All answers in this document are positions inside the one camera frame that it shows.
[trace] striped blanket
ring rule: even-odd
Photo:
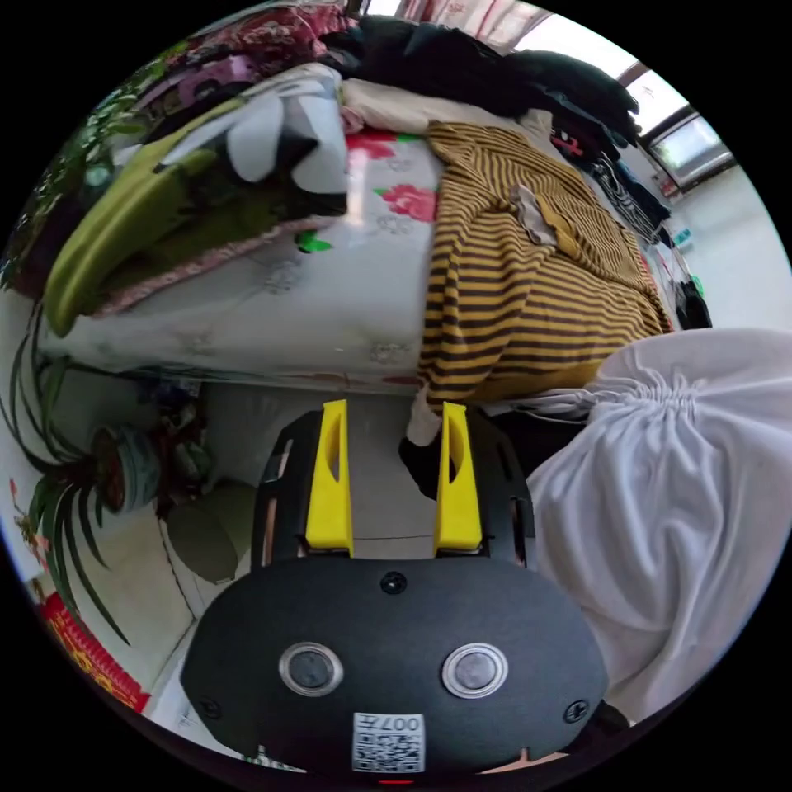
[[[613,351],[666,332],[634,237],[572,168],[494,127],[432,123],[428,139],[447,165],[419,364],[432,408],[579,387]],[[531,242],[515,185],[557,247]]]

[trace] screw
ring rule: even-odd
[[[563,719],[568,724],[576,724],[588,712],[588,702],[583,699],[573,701],[563,712]]]
[[[199,700],[198,706],[200,707],[200,711],[204,714],[204,716],[211,720],[217,720],[217,718],[223,714],[223,710],[220,708],[220,705],[207,695]]]
[[[407,579],[400,572],[388,572],[379,581],[379,587],[386,594],[401,594],[407,588]]]

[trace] label sticker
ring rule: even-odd
[[[355,712],[352,770],[363,773],[423,773],[423,715]]]

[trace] curtain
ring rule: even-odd
[[[396,16],[459,28],[506,53],[548,12],[521,0],[402,0]]]

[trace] red poster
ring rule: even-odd
[[[40,607],[41,615],[66,651],[86,674],[108,693],[135,712],[143,712],[149,694],[105,651],[91,634],[75,623],[59,594],[53,594]]]

